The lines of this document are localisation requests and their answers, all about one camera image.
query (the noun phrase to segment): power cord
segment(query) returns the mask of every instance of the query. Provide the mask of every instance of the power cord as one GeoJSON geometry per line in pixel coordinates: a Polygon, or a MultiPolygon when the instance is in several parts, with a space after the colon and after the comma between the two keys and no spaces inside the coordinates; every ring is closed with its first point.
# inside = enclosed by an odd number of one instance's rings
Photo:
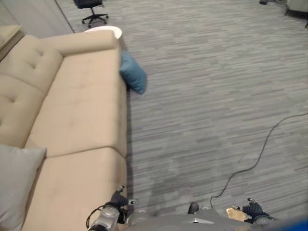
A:
{"type": "Polygon", "coordinates": [[[87,229],[90,227],[90,218],[91,218],[91,216],[92,216],[96,211],[101,211],[103,207],[104,207],[104,206],[101,205],[101,206],[97,207],[95,210],[93,210],[93,211],[90,213],[90,215],[88,216],[88,218],[87,218],[87,220],[86,220],[86,227],[87,227],[87,229]]]}
{"type": "Polygon", "coordinates": [[[285,120],[287,120],[287,119],[289,119],[289,118],[292,118],[292,117],[299,117],[299,116],[305,116],[305,115],[308,115],[308,113],[303,113],[303,114],[300,114],[300,115],[291,115],[291,116],[288,116],[288,117],[286,117],[286,118],[280,120],[275,126],[273,126],[273,128],[270,130],[268,136],[267,136],[266,139],[265,139],[263,148],[262,148],[262,150],[261,150],[261,152],[260,152],[260,154],[259,154],[259,157],[258,157],[258,160],[256,161],[256,163],[255,163],[252,167],[250,167],[250,168],[247,168],[247,169],[243,169],[243,170],[234,172],[234,173],[229,177],[229,179],[228,179],[228,181],[227,181],[225,187],[224,187],[223,190],[220,192],[220,194],[218,194],[217,196],[211,196],[210,204],[211,204],[212,209],[214,209],[213,204],[212,204],[212,199],[213,199],[213,198],[218,198],[218,197],[220,197],[220,196],[225,192],[225,190],[227,189],[227,186],[228,186],[230,180],[231,180],[236,174],[239,174],[239,173],[242,173],[242,172],[250,171],[250,170],[254,169],[254,168],[258,165],[258,163],[259,163],[259,161],[260,161],[260,159],[261,159],[261,156],[262,156],[262,154],[263,154],[263,151],[264,151],[264,149],[265,149],[265,146],[266,146],[266,144],[267,144],[267,142],[268,142],[269,136],[270,136],[271,133],[274,131],[274,129],[275,129],[276,127],[278,127],[278,125],[281,124],[283,121],[285,121],[285,120]]]}

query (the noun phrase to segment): office chair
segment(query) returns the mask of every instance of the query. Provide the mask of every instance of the office chair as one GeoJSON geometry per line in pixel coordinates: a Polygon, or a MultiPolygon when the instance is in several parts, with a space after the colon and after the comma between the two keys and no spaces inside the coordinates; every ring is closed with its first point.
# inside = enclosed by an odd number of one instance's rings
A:
{"type": "Polygon", "coordinates": [[[85,23],[85,20],[90,19],[88,27],[91,28],[91,23],[96,20],[96,19],[100,19],[104,22],[104,24],[107,24],[106,20],[101,18],[101,16],[106,16],[106,18],[108,19],[109,16],[104,13],[104,14],[95,14],[93,7],[95,6],[103,6],[103,0],[74,0],[75,5],[79,8],[79,9],[84,9],[84,8],[91,8],[92,11],[92,15],[89,17],[86,17],[84,19],[82,19],[82,24],[85,23]]]}

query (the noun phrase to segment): throw pillow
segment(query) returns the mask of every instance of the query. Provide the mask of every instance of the throw pillow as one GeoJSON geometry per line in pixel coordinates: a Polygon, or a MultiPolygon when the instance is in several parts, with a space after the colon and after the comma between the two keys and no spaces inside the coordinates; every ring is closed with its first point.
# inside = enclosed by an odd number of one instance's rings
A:
{"type": "Polygon", "coordinates": [[[126,84],[135,92],[143,94],[146,89],[147,75],[139,66],[137,61],[128,53],[123,51],[120,74],[126,84]]]}
{"type": "Polygon", "coordinates": [[[20,231],[28,196],[46,148],[0,144],[0,230],[20,231]]]}

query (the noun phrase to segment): white side table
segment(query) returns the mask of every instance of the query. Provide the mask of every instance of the white side table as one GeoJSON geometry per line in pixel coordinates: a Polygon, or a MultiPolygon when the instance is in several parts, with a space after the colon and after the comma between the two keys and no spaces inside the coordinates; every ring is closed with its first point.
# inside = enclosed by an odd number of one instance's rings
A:
{"type": "Polygon", "coordinates": [[[120,46],[123,50],[127,50],[127,47],[125,45],[124,39],[123,39],[123,32],[119,27],[116,26],[98,26],[91,28],[89,30],[86,30],[85,32],[91,32],[96,30],[112,30],[115,34],[116,39],[119,41],[120,46]]]}

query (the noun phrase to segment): gray carpet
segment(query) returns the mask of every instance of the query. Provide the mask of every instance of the gray carpet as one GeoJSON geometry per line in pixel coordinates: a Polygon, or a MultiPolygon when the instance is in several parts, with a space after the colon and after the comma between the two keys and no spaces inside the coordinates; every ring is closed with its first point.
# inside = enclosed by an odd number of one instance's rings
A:
{"type": "MultiPolygon", "coordinates": [[[[58,0],[76,31],[90,14],[58,0]]],[[[128,192],[153,215],[209,206],[229,175],[257,160],[271,127],[308,102],[306,20],[258,0],[108,0],[96,12],[124,31],[149,75],[130,95],[128,192]]],[[[308,117],[285,121],[259,165],[214,199],[253,197],[277,218],[308,214],[308,117]]]]}

